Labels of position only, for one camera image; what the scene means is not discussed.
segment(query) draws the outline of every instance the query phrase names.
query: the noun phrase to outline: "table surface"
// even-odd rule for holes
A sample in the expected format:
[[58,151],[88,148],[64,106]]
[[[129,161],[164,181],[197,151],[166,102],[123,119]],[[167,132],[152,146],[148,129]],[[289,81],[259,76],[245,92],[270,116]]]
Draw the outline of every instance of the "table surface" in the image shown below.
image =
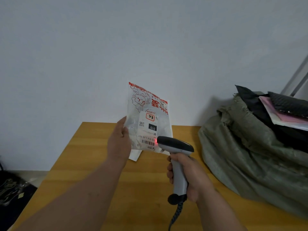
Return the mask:
[[[17,227],[40,208],[64,193],[101,164],[107,139],[115,124],[83,122],[15,223]],[[192,156],[204,166],[217,190],[248,230],[308,230],[308,222],[269,204],[241,198],[220,183],[201,158],[199,127],[172,126],[175,138],[195,148]],[[167,156],[143,151],[137,162],[129,160],[121,174],[102,230],[167,230],[176,210],[167,202],[172,185],[166,176]],[[184,203],[173,230],[202,230],[197,206]]]

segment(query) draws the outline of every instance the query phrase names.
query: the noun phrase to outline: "barcode scanner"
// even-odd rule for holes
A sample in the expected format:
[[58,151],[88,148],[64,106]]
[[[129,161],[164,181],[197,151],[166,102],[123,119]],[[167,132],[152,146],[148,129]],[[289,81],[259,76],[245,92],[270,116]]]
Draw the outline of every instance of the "barcode scanner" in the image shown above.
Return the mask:
[[[158,136],[157,144],[163,150],[170,152],[170,154],[180,152],[187,156],[190,156],[190,154],[194,152],[194,148],[192,145],[184,141],[166,136]],[[170,230],[171,226],[179,217],[182,211],[183,203],[187,200],[186,192],[188,186],[188,182],[183,171],[183,166],[179,162],[174,160],[171,160],[171,163],[173,170],[173,194],[168,197],[168,202],[172,205],[177,205],[177,210],[172,217],[168,230]]]

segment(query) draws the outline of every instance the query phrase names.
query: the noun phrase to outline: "hand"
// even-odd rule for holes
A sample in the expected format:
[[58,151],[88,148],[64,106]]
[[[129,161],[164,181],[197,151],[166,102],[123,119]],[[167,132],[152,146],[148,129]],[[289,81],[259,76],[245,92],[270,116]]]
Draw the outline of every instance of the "hand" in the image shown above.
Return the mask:
[[[171,161],[171,159],[183,165],[184,174],[188,181],[187,198],[190,201],[196,203],[201,193],[214,189],[213,183],[196,159],[188,157],[183,153],[171,154],[167,160]],[[167,177],[170,183],[173,184],[172,163],[167,166],[167,170]]]
[[126,164],[132,149],[127,127],[124,127],[126,117],[119,120],[108,139],[107,159]]

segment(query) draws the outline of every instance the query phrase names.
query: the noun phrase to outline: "forearm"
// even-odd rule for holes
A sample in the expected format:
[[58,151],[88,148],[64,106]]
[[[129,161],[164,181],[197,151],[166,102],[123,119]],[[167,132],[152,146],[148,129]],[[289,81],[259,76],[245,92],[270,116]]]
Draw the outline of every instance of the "forearm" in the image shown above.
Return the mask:
[[214,189],[204,189],[197,201],[204,231],[246,231],[225,199]]
[[25,221],[17,231],[99,230],[124,165],[106,160],[86,179]]

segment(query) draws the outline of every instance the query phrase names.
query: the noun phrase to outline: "barcode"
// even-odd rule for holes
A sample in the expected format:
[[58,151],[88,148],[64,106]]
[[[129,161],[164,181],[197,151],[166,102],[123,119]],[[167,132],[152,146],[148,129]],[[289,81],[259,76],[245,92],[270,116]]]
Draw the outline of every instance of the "barcode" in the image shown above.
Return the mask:
[[142,142],[142,143],[149,144],[149,145],[151,145],[151,146],[154,146],[154,145],[155,145],[155,143],[150,142],[150,141],[147,141],[147,140],[142,140],[141,142]]

